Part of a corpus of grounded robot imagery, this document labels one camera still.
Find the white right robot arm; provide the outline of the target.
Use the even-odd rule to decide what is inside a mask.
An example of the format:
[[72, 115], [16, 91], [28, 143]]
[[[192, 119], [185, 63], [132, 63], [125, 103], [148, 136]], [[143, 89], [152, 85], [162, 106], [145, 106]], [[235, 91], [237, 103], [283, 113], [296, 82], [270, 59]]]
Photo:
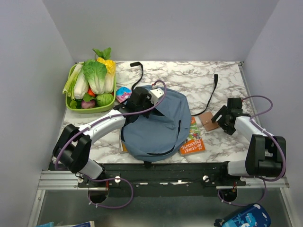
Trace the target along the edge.
[[250, 143], [246, 158], [226, 162], [224, 170], [218, 173], [218, 181], [229, 185], [235, 176], [276, 181], [286, 171], [286, 140], [269, 133], [250, 114], [244, 113], [242, 101], [238, 97], [228, 98], [227, 105], [212, 117], [212, 122], [218, 123], [226, 134], [233, 135], [238, 131]]

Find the blue student backpack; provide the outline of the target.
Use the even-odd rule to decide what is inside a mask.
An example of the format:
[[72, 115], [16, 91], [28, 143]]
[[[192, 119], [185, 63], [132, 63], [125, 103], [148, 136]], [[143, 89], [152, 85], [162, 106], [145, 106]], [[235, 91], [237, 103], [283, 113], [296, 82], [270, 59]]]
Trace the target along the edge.
[[163, 102], [148, 117], [140, 115], [124, 126], [120, 138], [128, 153], [150, 168], [180, 150], [191, 133], [192, 120], [186, 96], [167, 89]]

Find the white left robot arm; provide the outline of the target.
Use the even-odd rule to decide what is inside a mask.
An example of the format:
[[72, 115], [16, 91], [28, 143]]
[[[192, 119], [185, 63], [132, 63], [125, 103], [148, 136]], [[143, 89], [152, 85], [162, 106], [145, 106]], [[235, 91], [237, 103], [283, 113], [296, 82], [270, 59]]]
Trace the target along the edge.
[[93, 186], [101, 186], [105, 181], [104, 168], [89, 158], [91, 145], [110, 132], [133, 123], [140, 115], [148, 117], [162, 95], [157, 88], [148, 91], [137, 87], [126, 101], [105, 116], [79, 127], [67, 125], [53, 150], [55, 169], [59, 170], [59, 163], [62, 163], [72, 173], [86, 175]]

